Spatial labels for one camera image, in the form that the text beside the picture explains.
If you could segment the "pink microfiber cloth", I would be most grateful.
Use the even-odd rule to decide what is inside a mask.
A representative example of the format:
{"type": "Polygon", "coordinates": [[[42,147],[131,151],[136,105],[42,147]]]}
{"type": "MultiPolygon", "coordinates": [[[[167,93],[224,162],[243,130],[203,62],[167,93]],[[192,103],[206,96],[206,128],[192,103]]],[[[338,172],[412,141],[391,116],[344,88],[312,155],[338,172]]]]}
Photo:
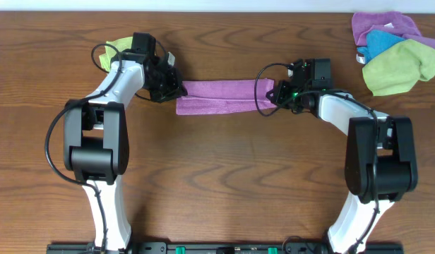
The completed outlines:
{"type": "Polygon", "coordinates": [[[271,79],[183,82],[188,95],[177,99],[181,116],[231,114],[275,107],[266,93],[274,87],[271,79]]]}

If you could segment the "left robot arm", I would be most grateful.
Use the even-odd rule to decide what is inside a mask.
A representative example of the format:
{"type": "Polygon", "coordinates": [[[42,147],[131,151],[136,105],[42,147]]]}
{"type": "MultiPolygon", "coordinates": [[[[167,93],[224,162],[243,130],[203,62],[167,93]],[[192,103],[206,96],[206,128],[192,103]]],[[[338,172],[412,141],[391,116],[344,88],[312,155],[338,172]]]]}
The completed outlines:
{"type": "Polygon", "coordinates": [[[93,252],[127,250],[131,226],[123,201],[122,176],[129,163],[126,108],[139,90],[162,103],[186,94],[175,57],[134,50],[112,59],[105,79],[83,101],[71,100],[64,114],[64,164],[88,197],[95,225],[93,252]]]}

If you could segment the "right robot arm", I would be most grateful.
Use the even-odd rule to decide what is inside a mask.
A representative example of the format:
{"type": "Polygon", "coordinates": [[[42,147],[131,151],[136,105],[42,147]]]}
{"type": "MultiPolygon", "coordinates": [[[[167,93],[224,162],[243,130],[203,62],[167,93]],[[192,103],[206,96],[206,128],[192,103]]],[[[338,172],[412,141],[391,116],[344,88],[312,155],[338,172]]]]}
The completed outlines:
{"type": "Polygon", "coordinates": [[[398,243],[370,243],[381,216],[418,182],[412,122],[376,111],[333,85],[329,59],[300,59],[288,77],[272,80],[187,81],[179,115],[211,115],[280,109],[309,112],[347,137],[345,182],[349,193],[320,242],[290,236],[281,244],[170,244],[169,253],[402,253],[398,243]]]}

